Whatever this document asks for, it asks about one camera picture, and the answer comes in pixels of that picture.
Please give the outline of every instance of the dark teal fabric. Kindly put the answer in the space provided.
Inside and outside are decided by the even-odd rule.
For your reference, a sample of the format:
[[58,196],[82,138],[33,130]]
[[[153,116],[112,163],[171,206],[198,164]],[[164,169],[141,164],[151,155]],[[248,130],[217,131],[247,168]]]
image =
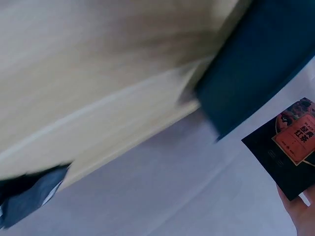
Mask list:
[[224,137],[315,55],[315,0],[254,0],[196,86]]

